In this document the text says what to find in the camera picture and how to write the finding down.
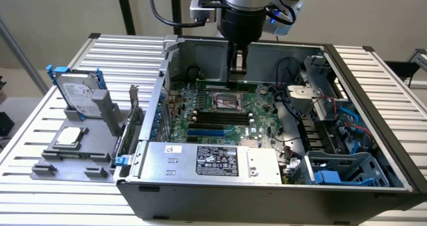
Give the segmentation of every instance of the power supply label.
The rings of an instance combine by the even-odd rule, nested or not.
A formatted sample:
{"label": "power supply label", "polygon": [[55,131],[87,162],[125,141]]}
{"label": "power supply label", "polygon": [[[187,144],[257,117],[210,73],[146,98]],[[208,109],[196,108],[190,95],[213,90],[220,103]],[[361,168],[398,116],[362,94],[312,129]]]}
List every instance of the power supply label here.
{"label": "power supply label", "polygon": [[237,149],[197,146],[194,172],[197,175],[237,177]]}

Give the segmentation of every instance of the black pole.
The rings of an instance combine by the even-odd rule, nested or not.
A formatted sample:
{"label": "black pole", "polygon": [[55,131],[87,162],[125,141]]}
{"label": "black pole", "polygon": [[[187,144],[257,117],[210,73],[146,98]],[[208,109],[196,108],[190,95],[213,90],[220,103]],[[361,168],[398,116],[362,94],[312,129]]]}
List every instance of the black pole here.
{"label": "black pole", "polygon": [[[170,5],[171,5],[171,21],[175,23],[181,23],[182,22],[181,0],[170,0]],[[173,27],[173,34],[182,35],[182,28]]]}
{"label": "black pole", "polygon": [[125,33],[126,35],[135,35],[129,0],[118,0],[118,3],[119,3],[121,15],[122,15]]}

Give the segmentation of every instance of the white wall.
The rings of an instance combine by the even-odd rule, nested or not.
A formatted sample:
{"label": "white wall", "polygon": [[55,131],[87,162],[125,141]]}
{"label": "white wall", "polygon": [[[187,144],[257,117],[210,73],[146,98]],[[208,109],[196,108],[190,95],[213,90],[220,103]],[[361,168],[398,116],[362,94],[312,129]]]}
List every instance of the white wall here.
{"label": "white wall", "polygon": [[[151,16],[147,0],[129,0],[135,33],[161,36],[171,28]],[[182,18],[189,22],[181,0]],[[369,45],[386,60],[404,60],[414,48],[427,48],[425,0],[302,0],[304,9],[285,40]],[[155,0],[170,19],[170,0]],[[66,65],[91,32],[123,34],[117,0],[0,0],[0,17],[31,64]],[[186,35],[213,36],[214,25],[183,29]],[[0,68],[19,68],[0,40]]]}

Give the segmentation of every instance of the slotted aluminum surface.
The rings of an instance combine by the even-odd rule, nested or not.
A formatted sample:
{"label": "slotted aluminum surface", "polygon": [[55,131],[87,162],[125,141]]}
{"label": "slotted aluminum surface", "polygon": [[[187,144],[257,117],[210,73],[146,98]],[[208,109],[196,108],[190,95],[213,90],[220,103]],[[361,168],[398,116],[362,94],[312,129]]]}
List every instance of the slotted aluminum surface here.
{"label": "slotted aluminum surface", "polygon": [[427,178],[427,108],[374,52],[334,46],[393,135]]}
{"label": "slotted aluminum surface", "polygon": [[[127,108],[130,84],[143,86],[142,107],[149,101],[150,79],[161,61],[162,38],[102,35],[87,40],[70,66],[103,71],[110,97]],[[65,102],[53,87],[0,154],[0,224],[11,225],[187,225],[142,221],[131,212],[114,184],[43,181],[29,178],[65,115]],[[408,211],[386,211],[362,226],[424,226],[427,203]],[[192,225],[258,225],[196,222]]]}

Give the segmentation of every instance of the sticker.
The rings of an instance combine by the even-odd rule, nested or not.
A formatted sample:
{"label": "sticker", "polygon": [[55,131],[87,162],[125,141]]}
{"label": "sticker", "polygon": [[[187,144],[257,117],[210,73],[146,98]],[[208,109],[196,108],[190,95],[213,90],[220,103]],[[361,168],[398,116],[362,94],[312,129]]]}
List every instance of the sticker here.
{"label": "sticker", "polygon": [[87,86],[75,83],[62,83],[66,96],[74,110],[86,117],[99,118],[98,106],[91,101],[91,90]]}
{"label": "sticker", "polygon": [[197,146],[194,172],[205,176],[237,177],[237,148]]}
{"label": "sticker", "polygon": [[179,154],[182,152],[182,146],[181,145],[166,145],[163,147],[163,152],[166,154]]}

